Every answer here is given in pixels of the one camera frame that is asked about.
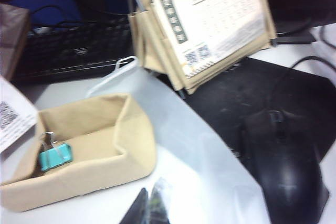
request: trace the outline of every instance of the black computer mouse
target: black computer mouse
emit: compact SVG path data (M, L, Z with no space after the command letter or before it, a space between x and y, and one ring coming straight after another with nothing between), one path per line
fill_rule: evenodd
M244 120L242 163L262 187L273 224L318 223L329 198L317 148L306 134L311 126L302 116L278 110Z

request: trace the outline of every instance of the beige fabric basket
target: beige fabric basket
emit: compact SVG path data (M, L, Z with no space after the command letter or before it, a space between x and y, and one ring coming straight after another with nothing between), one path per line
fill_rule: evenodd
M45 173L38 137L54 131L73 161ZM152 124L129 94L102 95L42 110L35 140L13 178L2 183L1 205L25 211L149 175L156 162Z
M266 32L224 60L202 73L187 79L180 67L171 43L156 19L151 6L151 0L141 1L146 11L129 15L135 55L140 59L143 67L160 73L166 73L175 90L186 89L189 94L194 93L201 84L215 77L224 69L229 68L241 60L241 58L261 49L268 48L270 40L276 38L275 27L267 0L261 0L265 14Z

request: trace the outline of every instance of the calendar page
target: calendar page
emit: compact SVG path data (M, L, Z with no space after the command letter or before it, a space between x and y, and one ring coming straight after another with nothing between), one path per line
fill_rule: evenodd
M152 0L152 6L188 79L265 31L260 0Z

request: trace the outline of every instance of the fabric storage box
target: fabric storage box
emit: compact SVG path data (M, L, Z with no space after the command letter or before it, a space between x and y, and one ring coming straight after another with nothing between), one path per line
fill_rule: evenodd
M55 133L71 146L73 161L45 173L39 136ZM156 162L152 124L129 94L102 95L38 113L35 139L10 181L1 204L25 211L131 182L149 175Z

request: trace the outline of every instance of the qr code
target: qr code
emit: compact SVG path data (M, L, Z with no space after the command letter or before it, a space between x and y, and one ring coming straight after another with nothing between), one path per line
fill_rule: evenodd
M14 119L18 117L18 114L5 102L0 103L0 129L3 130L9 124L11 124Z
M184 56L184 58L186 59L186 61L188 62L189 66L192 66L193 64L198 62L198 58L196 56L195 52L190 52L189 54L186 54Z
M208 58L210 56L210 51L207 45L201 46L200 48L198 48L198 53L199 56L202 60Z

